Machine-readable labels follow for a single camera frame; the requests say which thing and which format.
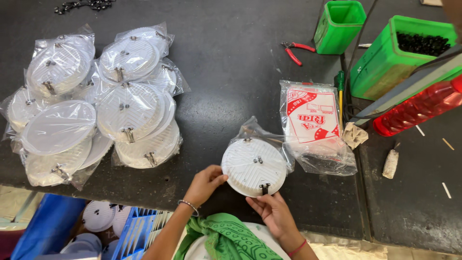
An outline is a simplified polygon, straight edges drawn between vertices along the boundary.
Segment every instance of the red plastic bottle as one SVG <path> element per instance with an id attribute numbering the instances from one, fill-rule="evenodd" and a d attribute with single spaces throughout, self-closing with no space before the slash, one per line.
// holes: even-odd
<path id="1" fill-rule="evenodd" d="M 392 136 L 462 105 L 462 75 L 437 82 L 374 120 L 374 129 Z"/>

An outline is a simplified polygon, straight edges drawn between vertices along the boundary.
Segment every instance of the green scarf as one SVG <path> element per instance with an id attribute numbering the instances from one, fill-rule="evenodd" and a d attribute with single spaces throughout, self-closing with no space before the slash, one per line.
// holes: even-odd
<path id="1" fill-rule="evenodd" d="M 184 260 L 191 244 L 208 235 L 205 248 L 213 260 L 282 260 L 258 239 L 237 217 L 218 213 L 207 218 L 191 217 L 186 225 L 187 235 L 173 260 Z"/>

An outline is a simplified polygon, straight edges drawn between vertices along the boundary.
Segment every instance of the green plastic container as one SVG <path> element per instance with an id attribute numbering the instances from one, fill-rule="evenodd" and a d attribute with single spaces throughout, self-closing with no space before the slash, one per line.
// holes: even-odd
<path id="1" fill-rule="evenodd" d="M 396 85 L 408 78 L 418 66 L 436 59 L 434 56 L 405 52 L 399 49 L 396 32 L 419 34 L 422 36 L 441 36 L 448 38 L 454 46 L 457 39 L 451 24 L 432 22 L 396 15 L 389 20 L 374 43 L 359 59 L 350 72 L 351 95 L 357 98 L 377 100 Z M 462 73 L 459 66 L 436 81 L 416 91 L 421 92 L 431 84 L 456 77 Z"/>
<path id="2" fill-rule="evenodd" d="M 366 14 L 358 1 L 330 1 L 315 34 L 318 54 L 342 54 L 361 30 Z"/>

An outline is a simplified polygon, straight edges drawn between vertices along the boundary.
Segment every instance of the pliers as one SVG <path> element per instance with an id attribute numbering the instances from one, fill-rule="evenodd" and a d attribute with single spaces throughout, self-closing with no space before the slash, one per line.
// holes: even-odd
<path id="1" fill-rule="evenodd" d="M 300 48 L 300 49 L 305 49 L 309 50 L 311 52 L 316 52 L 316 50 L 308 45 L 304 44 L 299 44 L 299 43 L 291 43 L 289 44 L 288 42 L 281 42 L 281 45 L 286 48 L 287 54 L 290 56 L 290 58 L 299 66 L 302 65 L 302 62 L 297 59 L 297 57 L 292 53 L 290 48 Z"/>

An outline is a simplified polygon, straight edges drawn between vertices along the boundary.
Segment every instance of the hand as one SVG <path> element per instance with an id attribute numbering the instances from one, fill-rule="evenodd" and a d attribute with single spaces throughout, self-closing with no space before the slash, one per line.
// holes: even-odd
<path id="1" fill-rule="evenodd" d="M 215 189 L 227 180 L 228 175 L 222 174 L 220 166 L 210 165 L 205 170 L 196 173 L 183 200 L 198 209 L 210 198 Z"/>
<path id="2" fill-rule="evenodd" d="M 263 222 L 284 251 L 292 252 L 305 241 L 279 192 L 273 196 L 266 194 L 257 198 L 246 197 L 245 200 L 260 214 Z"/>

